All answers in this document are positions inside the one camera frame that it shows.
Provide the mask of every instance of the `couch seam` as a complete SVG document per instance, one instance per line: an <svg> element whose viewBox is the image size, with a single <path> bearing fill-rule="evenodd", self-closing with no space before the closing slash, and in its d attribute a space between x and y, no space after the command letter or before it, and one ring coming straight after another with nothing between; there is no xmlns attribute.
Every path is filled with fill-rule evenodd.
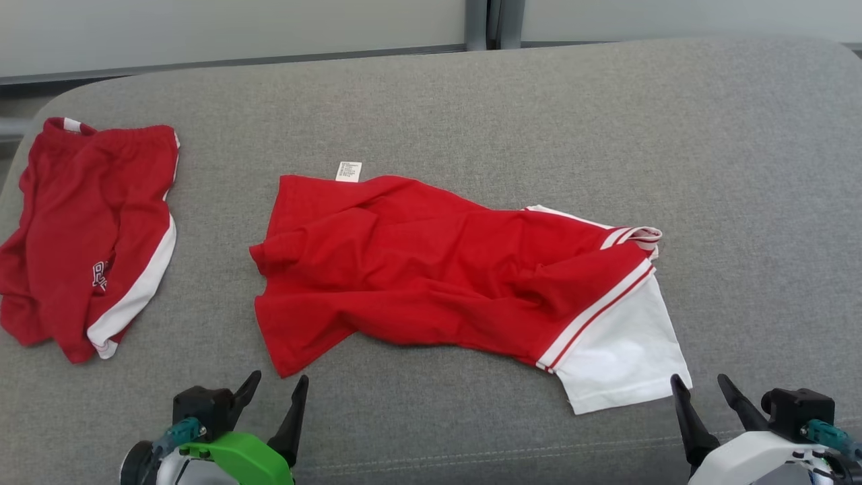
<svg viewBox="0 0 862 485"><path fill-rule="evenodd" d="M634 448L626 448L626 450L628 450L628 451L651 450L651 449L658 449L658 448L668 448L671 446L678 446L678 445L679 445L679 443L665 443L665 444L656 444L656 445L652 445L652 446L639 446L639 447L634 447ZM364 474L364 473L386 473L386 472L406 470L406 469L424 469L424 468L433 468L433 467L443 467L443 466L449 466L449 465L469 465L469 464L475 464L475 463L510 462L510 461L515 461L515 460L528 460L528 459L532 459L532 458L570 457L573 455L583 455L585 453L590 453L590 452L592 452L592 450L575 450L575 451L569 451L566 453L552 453L552 454L547 454L547 455L530 455L530 456L524 456L524 457L489 458L489 459L485 459L485 460L471 460L468 462L418 463L415 465L406 465L406 466L401 466L401 467L389 467L389 468L383 468L383 469L349 470L349 471L340 471L340 472L335 472L335 473L321 473L321 474L310 473L308 475L309 476L324 477L324 476L359 475L359 474ZM301 475L306 475L306 474L298 473L296 475L301 476Z"/></svg>
<svg viewBox="0 0 862 485"><path fill-rule="evenodd" d="M850 416L847 418L836 419L836 423L837 424L843 424L843 425L856 425L856 424L858 424L857 421L859 421L860 418L862 418L862 416ZM718 432L715 432L712 434L714 434L717 437L720 437L720 436L727 436L727 435L740 434L740 433L741 433L741 431L739 431L739 430L728 430L728 431L718 431ZM397 458L397 459L392 459L392 460L380 460L380 461L373 461L373 462L344 463L344 464L336 464L336 465L318 465L318 466L311 466L311 467L307 467L307 468L302 467L302 471L345 469L345 468L351 468L351 467L369 467L369 466L377 466L377 465L388 465L388 464L393 464L393 463L423 462L423 461L432 461L432 460L453 460L455 458L467 458L467 457L493 457L495 455L509 455L509 454L513 454L513 453L530 453L530 452L536 452L536 451L551 451L551 450L572 450L572 449L577 449L577 448L584 448L587 446L609 446L609 445L617 445L617 444L639 444L639 443L647 443L647 442L661 442L661 441L667 441L667 440L674 440L674 443L672 443L672 444L657 444L655 446L648 446L645 448L654 448L654 447L669 446L669 445L673 445L673 444L678 444L680 438L677 436L671 436L671 437L662 437L662 438L644 438L644 439L629 439L629 440L622 440L622 441L605 441L605 442L597 442L597 443L562 444L559 446L542 446L542 447L537 447L537 448L521 448L518 450L481 451L478 453L459 453L459 454L455 454L455 455L437 455L437 456L414 457L414 458ZM563 456L563 455L567 455L567 454L577 454L577 453L575 451L573 451L571 453L562 453L562 454L555 454L555 455L526 455L523 457L494 458L491 460L484 460L484 461L504 461L507 459L554 457L554 456ZM446 462L446 463L428 463L428 466L431 466L431 465L450 465L450 464L459 464L459 463L482 463L482 462L483 462L483 460L471 461L471 462L451 462L450 461L450 462ZM423 465L423 463L419 463L417 465L411 465L411 466L403 467L403 468L411 468L411 467L415 468L415 467L420 467L422 465ZM384 471L383 469L374 469L374 470L375 471ZM338 473L338 474L334 474L334 475L349 475L351 473L362 473L362 472L364 472L364 471L343 472L343 473Z"/></svg>

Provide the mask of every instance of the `care tag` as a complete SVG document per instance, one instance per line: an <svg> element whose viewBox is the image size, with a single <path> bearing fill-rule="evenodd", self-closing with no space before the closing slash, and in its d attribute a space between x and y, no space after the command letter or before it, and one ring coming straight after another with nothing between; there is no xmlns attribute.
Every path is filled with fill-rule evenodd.
<svg viewBox="0 0 862 485"><path fill-rule="evenodd" d="M359 172L362 171L362 162L343 161L338 166L335 180L339 182L359 182Z"/></svg>

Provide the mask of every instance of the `clothing label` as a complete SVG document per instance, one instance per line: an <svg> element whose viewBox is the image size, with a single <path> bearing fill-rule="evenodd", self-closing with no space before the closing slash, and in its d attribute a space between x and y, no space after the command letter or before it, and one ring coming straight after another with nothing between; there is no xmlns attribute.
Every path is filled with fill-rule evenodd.
<svg viewBox="0 0 862 485"><path fill-rule="evenodd" d="M71 118L63 118L63 129L66 131L81 132L81 122L77 122Z"/></svg>
<svg viewBox="0 0 862 485"><path fill-rule="evenodd" d="M362 162L343 161L338 166L335 180L339 182L359 182L359 172L362 171Z"/></svg>

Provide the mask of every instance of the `striped trim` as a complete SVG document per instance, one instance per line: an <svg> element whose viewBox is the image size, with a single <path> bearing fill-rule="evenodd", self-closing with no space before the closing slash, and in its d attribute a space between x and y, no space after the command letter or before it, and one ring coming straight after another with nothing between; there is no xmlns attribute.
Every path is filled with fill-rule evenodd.
<svg viewBox="0 0 862 485"><path fill-rule="evenodd" d="M604 242L602 243L602 247L599 249L607 249L607 248L610 248L611 246L613 246L615 244L618 244L618 242L620 241L620 238L622 238L622 235L625 234L626 232L628 232L629 229L630 228L628 228L628 227L621 227L621 228L615 230L614 232L611 232L610 235L608 235L608 237L605 238Z"/></svg>
<svg viewBox="0 0 862 485"><path fill-rule="evenodd" d="M568 214L563 211L557 211L555 209L551 209L550 207L545 207L544 205L528 205L522 209L523 211L531 211L531 212L545 212L547 214L556 214L562 217L568 217L570 219L574 219L576 221L582 222L584 224L594 225L596 227L600 227L602 229L614 229L614 226L599 224L594 221L590 221L589 219L584 219L578 216L573 216L572 214Z"/></svg>
<svg viewBox="0 0 862 485"><path fill-rule="evenodd" d="M626 232L623 232L616 241L614 241L614 245L626 242L635 232L637 232L639 228L633 227Z"/></svg>
<svg viewBox="0 0 862 485"><path fill-rule="evenodd" d="M572 348L575 340L577 340L581 333L584 332L584 329L596 321L602 313L614 306L618 301L620 301L620 299L642 285L647 277L654 271L655 267L649 260L645 259L642 261L637 268L617 283L615 287L611 288L611 290L604 296L598 299L596 303L592 304L589 308L584 310L584 312L575 317L572 322L569 323L562 332L560 332L559 336L557 336L557 339L554 340L551 346L548 347L536 363L536 367L545 369L552 373L554 367Z"/></svg>

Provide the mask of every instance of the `gray fabric surface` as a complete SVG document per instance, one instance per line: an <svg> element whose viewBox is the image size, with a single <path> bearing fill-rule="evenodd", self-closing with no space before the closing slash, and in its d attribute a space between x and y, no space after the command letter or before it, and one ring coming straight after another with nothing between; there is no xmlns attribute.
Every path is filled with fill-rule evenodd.
<svg viewBox="0 0 862 485"><path fill-rule="evenodd" d="M807 39L582 47L165 72L87 85L38 116L174 126L178 226L159 293L116 356L72 366L0 335L0 482L109 483L170 424L188 386L264 378L239 431L268 438L279 380L255 324L262 240L282 173L415 177L495 208L541 203L665 232L657 266L722 439L715 376L753 400L812 387L862 433L862 63ZM17 226L22 143L0 194ZM353 336L306 369L296 467L319 483L677 483L670 400L575 417L552 375L458 348Z"/></svg>

